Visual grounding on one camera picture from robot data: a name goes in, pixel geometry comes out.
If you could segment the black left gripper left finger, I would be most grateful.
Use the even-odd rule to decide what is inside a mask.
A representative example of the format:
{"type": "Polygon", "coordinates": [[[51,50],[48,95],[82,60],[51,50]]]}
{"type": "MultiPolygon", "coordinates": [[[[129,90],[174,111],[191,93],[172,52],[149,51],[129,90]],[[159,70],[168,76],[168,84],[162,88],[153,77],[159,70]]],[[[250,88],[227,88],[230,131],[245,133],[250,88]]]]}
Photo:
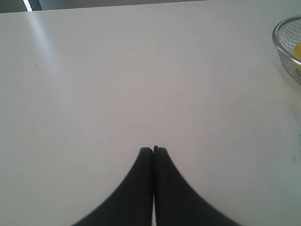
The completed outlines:
{"type": "Polygon", "coordinates": [[[76,226],[151,226],[153,151],[140,149],[130,171],[115,191],[76,226]]]}

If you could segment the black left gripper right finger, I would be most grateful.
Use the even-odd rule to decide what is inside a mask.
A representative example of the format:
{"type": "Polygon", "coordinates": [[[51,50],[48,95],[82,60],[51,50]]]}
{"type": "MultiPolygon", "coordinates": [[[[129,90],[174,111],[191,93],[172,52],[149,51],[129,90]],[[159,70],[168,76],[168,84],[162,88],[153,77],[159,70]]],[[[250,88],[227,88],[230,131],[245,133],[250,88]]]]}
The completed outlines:
{"type": "Polygon", "coordinates": [[[158,226],[237,226],[207,203],[180,174],[167,149],[154,147],[154,198],[158,226]]]}

